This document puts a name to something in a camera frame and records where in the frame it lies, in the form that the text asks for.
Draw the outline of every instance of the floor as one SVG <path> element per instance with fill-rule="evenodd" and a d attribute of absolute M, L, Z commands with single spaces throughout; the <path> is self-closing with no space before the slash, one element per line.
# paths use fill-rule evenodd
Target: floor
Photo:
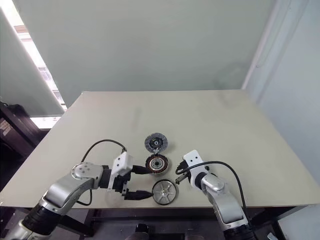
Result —
<path fill-rule="evenodd" d="M 88 210 L 72 209 L 69 216 L 84 222 Z M 16 210 L 5 229 L 12 229 L 19 220 L 23 219 L 26 213 Z M 152 226 L 154 233 L 185 233 L 186 236 L 203 236 L 205 240 L 224 240 L 223 232 L 216 220 L 196 220 L 196 221 L 161 221 L 161 220 L 110 220 L 108 222 L 95 222 L 93 228 L 95 234 L 93 237 L 80 238 L 79 235 L 70 231 L 57 227 L 50 240 L 125 240 L 128 236 L 134 233 L 136 225 L 139 223 Z M 270 225 L 267 225 L 255 233 L 259 240 L 267 240 L 267 234 L 273 232 Z"/>

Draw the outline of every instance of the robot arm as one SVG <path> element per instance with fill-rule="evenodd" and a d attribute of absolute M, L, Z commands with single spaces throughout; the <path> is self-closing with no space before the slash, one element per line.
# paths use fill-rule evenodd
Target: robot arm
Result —
<path fill-rule="evenodd" d="M 127 182 L 131 178 L 131 173 L 149 174 L 150 171 L 145 167 L 133 165 L 133 159 L 126 151 L 113 161 L 112 169 L 106 165 L 100 166 L 90 162 L 75 165 L 69 174 L 50 186 L 38 204 L 9 232 L 5 239 L 49 239 L 62 217 L 87 190 L 98 188 L 107 189 L 108 192 L 115 190 L 121 193 L 125 200 L 151 197 L 152 193 L 147 191 L 129 191 Z"/>
<path fill-rule="evenodd" d="M 178 172 L 204 162 L 196 150 L 184 155 L 183 160 L 177 168 Z M 230 193 L 225 181 L 209 173 L 208 167 L 204 165 L 190 169 L 178 177 L 175 182 L 179 184 L 186 178 L 189 179 L 192 187 L 201 190 L 213 205 L 214 213 L 226 240 L 255 239 L 243 209 Z"/>

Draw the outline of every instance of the table leg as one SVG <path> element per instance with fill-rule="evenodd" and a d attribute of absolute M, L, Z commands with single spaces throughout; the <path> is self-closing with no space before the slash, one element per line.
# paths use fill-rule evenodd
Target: table leg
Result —
<path fill-rule="evenodd" d="M 89 209 L 88 213 L 86 215 L 86 218 L 84 220 L 84 225 L 89 226 L 90 228 L 93 228 L 94 221 L 93 217 L 97 214 L 98 209 Z M 79 240 L 84 240 L 85 236 L 81 235 Z"/>
<path fill-rule="evenodd" d="M 67 215 L 63 216 L 58 226 L 72 233 L 84 235 L 86 237 L 92 237 L 94 235 L 94 230 L 92 227 L 83 224 Z"/>
<path fill-rule="evenodd" d="M 278 221 L 275 221 L 274 223 L 272 223 L 271 226 L 273 228 L 274 235 L 276 236 L 276 238 L 278 240 L 286 240 L 286 237 L 285 237 L 284 233 L 282 232 L 282 229 L 281 229 Z"/>
<path fill-rule="evenodd" d="M 251 219 L 251 224 L 255 227 L 259 227 L 266 223 L 274 222 L 285 217 L 284 214 L 292 214 L 293 212 L 296 212 L 300 209 L 301 207 L 295 206 L 266 207 L 263 212 L 259 213 Z"/>

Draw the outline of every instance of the black cable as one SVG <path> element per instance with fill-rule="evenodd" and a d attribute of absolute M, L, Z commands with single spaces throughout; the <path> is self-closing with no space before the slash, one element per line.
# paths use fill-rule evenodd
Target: black cable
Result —
<path fill-rule="evenodd" d="M 95 145 L 99 144 L 99 143 L 102 143 L 102 142 L 111 142 L 111 143 L 114 143 L 114 144 L 118 144 L 120 147 L 122 147 L 122 151 L 121 153 L 123 152 L 126 152 L 127 149 L 125 146 L 123 146 L 120 142 L 118 141 L 115 141 L 115 140 L 112 140 L 112 139 L 103 139 L 103 140 L 100 140 L 100 141 L 97 141 L 95 142 L 85 153 L 85 155 L 83 156 L 82 160 L 81 160 L 81 163 L 83 163 L 87 157 L 87 155 L 89 154 L 90 150 L 94 148 Z M 89 203 L 84 203 L 82 201 L 76 201 L 77 204 L 81 204 L 83 206 L 89 206 L 91 203 L 92 203 L 92 189 L 90 189 L 90 200 L 89 200 Z"/>
<path fill-rule="evenodd" d="M 77 204 L 81 204 L 83 206 L 89 206 L 92 203 L 92 189 L 90 189 L 90 200 L 89 203 L 84 203 L 82 201 L 76 201 Z"/>
<path fill-rule="evenodd" d="M 224 165 L 226 166 L 228 169 L 231 170 L 231 172 L 234 174 L 235 176 L 235 179 L 238 183 L 238 186 L 239 186 L 239 190 L 240 190 L 240 195 L 241 195 L 241 201 L 242 201 L 242 206 L 243 206 L 243 211 L 244 211 L 244 214 L 248 220 L 248 223 L 249 223 L 249 226 L 252 228 L 252 225 L 251 225 L 251 222 L 249 220 L 249 217 L 248 217 L 248 211 L 247 211 L 247 205 L 246 205 L 246 201 L 245 201 L 245 197 L 244 197 L 244 192 L 242 190 L 242 186 L 241 186 L 241 182 L 240 182 L 240 179 L 236 173 L 236 171 L 227 163 L 223 162 L 223 161 L 205 161 L 205 162 L 201 162 L 201 163 L 198 163 L 198 164 L 195 164 L 195 165 L 192 165 L 192 166 L 189 166 L 187 167 L 186 169 L 182 170 L 182 171 L 178 171 L 178 169 L 175 170 L 175 174 L 177 175 L 181 175 L 181 174 L 184 174 L 185 172 L 187 171 L 190 171 L 191 169 L 194 169 L 196 167 L 199 167 L 199 166 L 203 166 L 203 165 L 208 165 L 208 164 L 221 164 L 221 165 Z"/>
<path fill-rule="evenodd" d="M 95 142 L 95 143 L 86 151 L 85 155 L 83 156 L 83 158 L 82 158 L 82 160 L 81 160 L 81 163 L 83 163 L 83 162 L 85 161 L 85 159 L 86 159 L 87 155 L 89 154 L 90 150 L 91 150 L 95 145 L 97 145 L 97 144 L 99 144 L 99 143 L 102 143 L 102 142 L 111 142 L 111 143 L 114 143 L 114 144 L 118 144 L 120 147 L 122 147 L 122 153 L 127 151 L 126 147 L 123 146 L 120 142 L 115 141 L 115 140 L 112 140 L 112 139 L 103 139 L 103 140 L 100 140 L 100 141 Z"/>

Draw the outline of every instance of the window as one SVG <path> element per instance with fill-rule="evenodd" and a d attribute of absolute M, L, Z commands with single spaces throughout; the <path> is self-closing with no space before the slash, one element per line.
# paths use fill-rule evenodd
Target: window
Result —
<path fill-rule="evenodd" d="M 51 89 L 53 94 L 55 95 L 58 102 L 61 104 L 62 108 L 66 111 L 67 106 L 56 86 L 56 83 L 46 66 L 46 63 L 42 59 L 35 43 L 33 42 L 26 26 L 24 25 L 22 19 L 19 16 L 19 13 L 12 2 L 12 0 L 2 0 L 0 2 L 0 7 L 2 8 L 6 18 L 8 19 L 11 26 L 14 27 L 19 39 L 21 40 L 25 50 L 30 55 L 36 67 L 39 69 L 43 80 L 46 82 L 48 87 Z"/>

